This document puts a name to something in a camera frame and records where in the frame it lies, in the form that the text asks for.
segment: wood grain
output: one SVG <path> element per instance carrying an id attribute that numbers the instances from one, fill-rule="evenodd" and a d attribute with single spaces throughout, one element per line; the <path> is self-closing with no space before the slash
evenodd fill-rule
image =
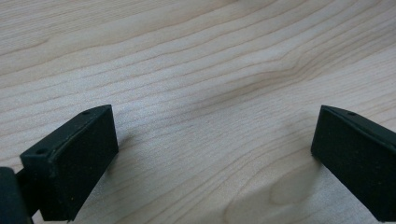
<path id="1" fill-rule="evenodd" d="M 0 164 L 112 104 L 75 223 L 376 223 L 309 149 L 321 105 L 396 130 L 395 36 L 393 0 L 2 1 Z"/>

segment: wooden table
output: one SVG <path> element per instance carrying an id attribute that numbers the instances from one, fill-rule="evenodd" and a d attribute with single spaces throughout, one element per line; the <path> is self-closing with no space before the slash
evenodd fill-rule
<path id="1" fill-rule="evenodd" d="M 310 146 L 321 105 L 396 130 L 394 0 L 3 1 L 0 67 L 16 172 L 113 105 L 120 154 L 74 223 L 376 223 Z"/>

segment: screw hole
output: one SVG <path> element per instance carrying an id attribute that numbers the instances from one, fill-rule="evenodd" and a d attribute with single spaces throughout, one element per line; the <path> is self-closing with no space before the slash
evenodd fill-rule
<path id="1" fill-rule="evenodd" d="M 47 148 L 40 148 L 39 150 L 37 150 L 37 151 L 35 152 L 35 154 L 37 154 L 37 155 L 43 155 L 43 154 L 46 154 L 48 151 L 49 151 L 49 150 L 48 150 Z"/>

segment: black clamp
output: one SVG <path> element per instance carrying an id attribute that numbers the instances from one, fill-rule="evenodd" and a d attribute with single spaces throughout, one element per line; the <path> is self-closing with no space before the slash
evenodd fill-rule
<path id="1" fill-rule="evenodd" d="M 0 223 L 74 220 L 119 151 L 111 105 L 86 110 L 21 154 L 16 175 L 0 167 Z"/>
<path id="2" fill-rule="evenodd" d="M 323 105 L 311 151 L 377 220 L 396 221 L 396 133 Z"/>

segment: black plastic block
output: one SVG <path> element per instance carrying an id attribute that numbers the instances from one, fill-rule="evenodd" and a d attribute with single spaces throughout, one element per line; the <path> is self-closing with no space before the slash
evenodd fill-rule
<path id="1" fill-rule="evenodd" d="M 22 153 L 44 220 L 74 220 L 117 153 L 111 105 L 78 114 Z"/>
<path id="2" fill-rule="evenodd" d="M 311 150 L 377 220 L 396 221 L 396 133 L 324 105 Z"/>

